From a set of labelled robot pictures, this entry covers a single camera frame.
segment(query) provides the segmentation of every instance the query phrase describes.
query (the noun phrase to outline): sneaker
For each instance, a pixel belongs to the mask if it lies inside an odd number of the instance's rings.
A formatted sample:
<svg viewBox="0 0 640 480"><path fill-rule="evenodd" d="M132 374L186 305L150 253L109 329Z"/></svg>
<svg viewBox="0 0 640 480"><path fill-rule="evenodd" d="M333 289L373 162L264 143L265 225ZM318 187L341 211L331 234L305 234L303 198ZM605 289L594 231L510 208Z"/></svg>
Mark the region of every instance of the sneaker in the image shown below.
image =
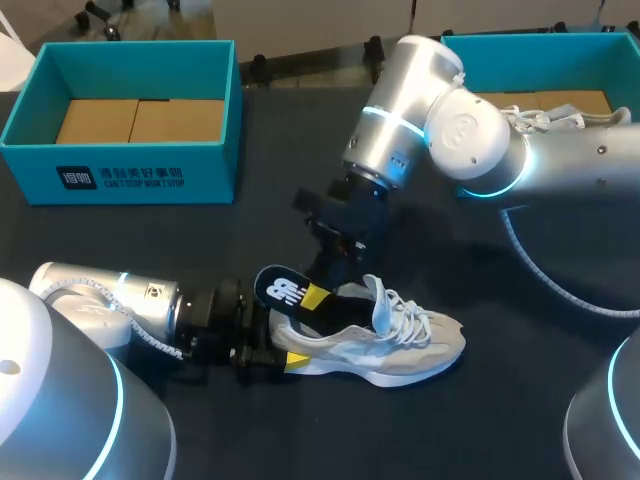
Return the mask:
<svg viewBox="0 0 640 480"><path fill-rule="evenodd" d="M323 375L348 372L378 387L400 387L446 370L465 347L460 323L446 315L425 310L412 300L403 300L396 291L385 289L382 281L373 275L364 277L366 288L349 284L332 294L312 284L302 286L306 279L302 280L303 276L290 272L286 278L274 279L273 285L294 284L301 292L300 303L304 303L310 291L314 292L316 299L319 298L318 290L323 293L320 294L322 300L312 305L312 310L298 306L300 315L293 314L292 309L296 306L290 305L291 301L281 304L284 308L279 309L288 310L288 314L276 310L273 302L268 302L272 306L269 326L273 344L297 354L296 361L287 368L289 373ZM301 317L311 320L312 314L308 312L324 311L326 314L333 311L336 314L340 305L345 316L358 323L358 317L364 312L362 307L367 306L367 324L348 325L327 335L309 326L311 321L300 320ZM335 318L322 318L323 329L334 323L332 320Z"/></svg>
<svg viewBox="0 0 640 480"><path fill-rule="evenodd" d="M590 127L627 125L631 123L631 112L620 107L610 115L591 115L581 112L572 105L562 105L547 112L525 110L513 105L501 110L507 121L520 133L546 133L581 130Z"/></svg>

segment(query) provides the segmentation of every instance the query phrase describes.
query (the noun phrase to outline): gray sneaker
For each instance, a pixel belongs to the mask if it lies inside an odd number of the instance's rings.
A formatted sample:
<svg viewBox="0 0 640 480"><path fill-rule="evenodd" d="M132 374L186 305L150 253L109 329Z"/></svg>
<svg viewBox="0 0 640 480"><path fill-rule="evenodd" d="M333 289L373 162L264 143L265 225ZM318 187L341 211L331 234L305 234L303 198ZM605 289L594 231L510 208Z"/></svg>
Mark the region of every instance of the gray sneaker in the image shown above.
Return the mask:
<svg viewBox="0 0 640 480"><path fill-rule="evenodd" d="M271 310L273 344L298 354L287 368L289 373L349 372L378 387L400 387L440 373L457 360L466 344L460 333L462 325L412 300L404 301L394 290L385 290L373 275L366 275L364 281L367 288L350 284L337 295L371 299L375 304L372 329L351 325L323 337Z"/></svg>

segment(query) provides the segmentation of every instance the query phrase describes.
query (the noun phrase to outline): black table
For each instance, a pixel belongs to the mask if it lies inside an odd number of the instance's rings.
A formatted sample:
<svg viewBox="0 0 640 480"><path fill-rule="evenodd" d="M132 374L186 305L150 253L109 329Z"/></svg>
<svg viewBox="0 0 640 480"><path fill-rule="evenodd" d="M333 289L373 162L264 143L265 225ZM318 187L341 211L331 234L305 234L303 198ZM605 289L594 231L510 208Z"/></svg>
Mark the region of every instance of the black table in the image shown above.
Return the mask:
<svg viewBox="0 0 640 480"><path fill-rule="evenodd" d="M339 173L368 93L247 91L230 206L32 208L0 162L0 276L26 285L41 263L60 261L202 285L227 274L251 282L269 263L303 268L316 245L290 202L299 186L324 191ZM13 101L0 96L0 121ZM177 370L134 348L129 367L175 423L176 479L569 478L567 405L632 325L547 290L512 254L496 211L456 201L426 163L393 204L389 253L374 273L464 324L461 361L396 391L336 375L246 387L229 368ZM631 308L635 210L557 205L516 212L514 224L563 285Z"/></svg>

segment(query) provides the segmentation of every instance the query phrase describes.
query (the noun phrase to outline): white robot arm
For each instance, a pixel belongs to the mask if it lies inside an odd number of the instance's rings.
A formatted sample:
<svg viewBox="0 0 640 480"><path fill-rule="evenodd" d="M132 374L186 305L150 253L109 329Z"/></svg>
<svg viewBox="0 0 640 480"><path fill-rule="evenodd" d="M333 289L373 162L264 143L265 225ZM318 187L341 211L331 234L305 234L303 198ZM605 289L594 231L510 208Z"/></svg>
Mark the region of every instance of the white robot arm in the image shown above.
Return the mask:
<svg viewBox="0 0 640 480"><path fill-rule="evenodd" d="M401 39L349 141L347 168L385 189L401 188L412 166L430 155L464 194L500 206L637 197L640 127L519 133L463 79L461 60L446 46Z"/></svg>

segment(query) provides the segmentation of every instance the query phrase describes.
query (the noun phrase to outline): printed logo on box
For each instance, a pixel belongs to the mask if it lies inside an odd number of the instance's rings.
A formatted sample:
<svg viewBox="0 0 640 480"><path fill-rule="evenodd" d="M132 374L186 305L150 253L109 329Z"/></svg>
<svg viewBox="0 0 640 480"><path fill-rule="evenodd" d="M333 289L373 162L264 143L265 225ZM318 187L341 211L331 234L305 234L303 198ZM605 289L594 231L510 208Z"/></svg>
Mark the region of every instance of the printed logo on box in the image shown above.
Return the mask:
<svg viewBox="0 0 640 480"><path fill-rule="evenodd" d="M56 167L67 190L95 190L98 188L89 167Z"/></svg>

